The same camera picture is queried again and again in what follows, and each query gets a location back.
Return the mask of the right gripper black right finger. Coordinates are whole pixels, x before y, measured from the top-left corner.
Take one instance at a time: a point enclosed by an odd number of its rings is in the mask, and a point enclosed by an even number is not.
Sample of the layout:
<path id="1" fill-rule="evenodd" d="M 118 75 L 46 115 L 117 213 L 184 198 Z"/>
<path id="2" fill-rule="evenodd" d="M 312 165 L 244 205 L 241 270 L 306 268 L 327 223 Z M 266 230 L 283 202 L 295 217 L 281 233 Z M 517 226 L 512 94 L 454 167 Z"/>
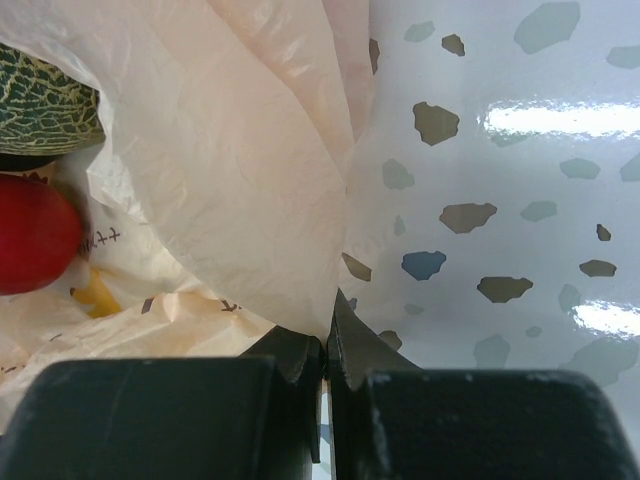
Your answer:
<path id="1" fill-rule="evenodd" d="M 326 343 L 337 479 L 635 479 L 602 390 L 566 370 L 423 369 L 335 301 Z"/>

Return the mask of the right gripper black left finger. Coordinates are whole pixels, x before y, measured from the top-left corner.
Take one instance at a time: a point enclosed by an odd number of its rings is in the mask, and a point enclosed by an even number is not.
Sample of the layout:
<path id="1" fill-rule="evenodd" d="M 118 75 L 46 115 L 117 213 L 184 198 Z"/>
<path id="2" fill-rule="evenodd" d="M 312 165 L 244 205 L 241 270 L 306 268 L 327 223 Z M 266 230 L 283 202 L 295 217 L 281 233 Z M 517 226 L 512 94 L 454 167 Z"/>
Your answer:
<path id="1" fill-rule="evenodd" d="M 323 348 L 281 327 L 236 357 L 45 368 L 1 438 L 5 479 L 307 479 Z"/>

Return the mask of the orange banana print plastic bag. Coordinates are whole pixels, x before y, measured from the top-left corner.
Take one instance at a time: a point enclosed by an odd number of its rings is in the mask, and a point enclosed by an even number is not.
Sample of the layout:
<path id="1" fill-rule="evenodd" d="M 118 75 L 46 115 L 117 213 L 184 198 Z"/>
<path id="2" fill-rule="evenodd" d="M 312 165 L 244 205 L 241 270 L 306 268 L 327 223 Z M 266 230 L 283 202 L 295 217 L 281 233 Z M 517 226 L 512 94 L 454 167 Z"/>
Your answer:
<path id="1" fill-rule="evenodd" d="M 85 236 L 1 300 L 1 420 L 49 365 L 325 339 L 373 103 L 366 1 L 5 1 L 1 41 L 98 91 L 57 167 Z"/>

